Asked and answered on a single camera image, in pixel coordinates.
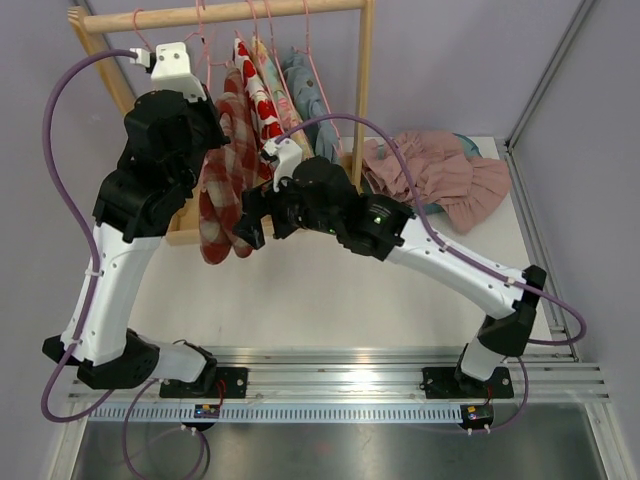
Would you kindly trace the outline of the red plaid wool skirt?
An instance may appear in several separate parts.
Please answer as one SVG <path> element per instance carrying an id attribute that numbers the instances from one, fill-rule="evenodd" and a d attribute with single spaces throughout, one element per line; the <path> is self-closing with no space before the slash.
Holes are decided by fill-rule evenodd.
<path id="1" fill-rule="evenodd" d="M 204 261 L 222 263 L 230 253 L 251 255 L 252 247 L 233 233 L 242 216 L 242 193 L 258 179 L 259 154 L 240 71 L 231 67 L 215 103 L 229 143 L 207 152 L 199 189 L 199 238 Z"/>

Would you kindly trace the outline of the red heart print skirt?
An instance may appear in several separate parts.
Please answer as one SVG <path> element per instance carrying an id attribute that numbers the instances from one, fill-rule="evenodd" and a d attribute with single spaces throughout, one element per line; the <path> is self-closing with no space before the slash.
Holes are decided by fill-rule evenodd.
<path id="1" fill-rule="evenodd" d="M 248 99 L 252 123 L 258 147 L 284 133 L 272 96 L 260 77 L 246 43 L 236 37 L 233 50 L 234 64 L 241 73 L 242 83 Z"/>

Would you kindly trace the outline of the pastel floral skirt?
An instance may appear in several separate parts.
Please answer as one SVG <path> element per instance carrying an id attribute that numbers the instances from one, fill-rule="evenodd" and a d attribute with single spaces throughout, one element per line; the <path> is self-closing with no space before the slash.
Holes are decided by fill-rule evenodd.
<path id="1" fill-rule="evenodd" d="M 275 61 L 269 55 L 264 43 L 256 36 L 253 36 L 251 38 L 251 47 L 252 59 L 275 106 L 276 116 L 281 128 L 284 132 L 289 131 L 302 122 L 300 115 L 295 109 Z"/>

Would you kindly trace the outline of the blue denim skirt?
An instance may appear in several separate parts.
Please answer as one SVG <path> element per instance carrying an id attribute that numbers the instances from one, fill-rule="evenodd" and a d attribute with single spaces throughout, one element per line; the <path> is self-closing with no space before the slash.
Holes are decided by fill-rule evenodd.
<path id="1" fill-rule="evenodd" d="M 291 49 L 281 63 L 286 86 L 303 122 L 329 114 L 319 83 L 304 54 Z M 322 120 L 303 129 L 316 156 L 341 163 L 342 149 L 330 120 Z"/>

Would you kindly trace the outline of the pink ruffled skirt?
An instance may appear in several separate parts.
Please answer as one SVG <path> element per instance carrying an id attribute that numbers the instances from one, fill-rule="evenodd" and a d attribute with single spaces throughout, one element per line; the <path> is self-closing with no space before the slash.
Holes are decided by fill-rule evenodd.
<path id="1" fill-rule="evenodd" d="M 411 206 L 441 207 L 459 234 L 484 222 L 511 189 L 504 161 L 466 154 L 462 140 L 450 132 L 409 131 L 394 142 L 411 177 L 389 146 L 368 140 L 363 175 L 372 190 Z"/>

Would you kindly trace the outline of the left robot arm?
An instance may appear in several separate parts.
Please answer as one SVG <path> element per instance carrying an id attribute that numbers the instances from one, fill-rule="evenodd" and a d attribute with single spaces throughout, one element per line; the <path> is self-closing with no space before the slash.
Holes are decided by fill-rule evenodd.
<path id="1" fill-rule="evenodd" d="M 166 379 L 183 395 L 205 397 L 217 361 L 190 342 L 151 341 L 129 326 L 147 266 L 173 216 L 193 196 L 207 153 L 228 144 L 209 95 L 171 90 L 139 97 L 124 118 L 127 141 L 102 181 L 93 209 L 93 252 L 65 331 L 44 340 L 51 360 L 74 366 L 94 390 L 132 389 Z"/>

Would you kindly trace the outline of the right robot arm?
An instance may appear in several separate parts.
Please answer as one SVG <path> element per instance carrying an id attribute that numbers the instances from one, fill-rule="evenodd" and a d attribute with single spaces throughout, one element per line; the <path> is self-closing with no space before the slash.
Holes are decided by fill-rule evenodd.
<path id="1" fill-rule="evenodd" d="M 465 345 L 453 380 L 467 397 L 483 397 L 499 364 L 523 354 L 536 318 L 545 271 L 499 269 L 491 276 L 488 260 L 474 253 L 455 254 L 454 243 L 436 241 L 405 204 L 379 194 L 357 192 L 343 168 L 322 157 L 303 161 L 242 194 L 242 214 L 234 234 L 254 249 L 265 244 L 263 217 L 274 236 L 285 239 L 299 229 L 334 236 L 350 252 L 418 271 L 462 294 L 485 313 Z"/>

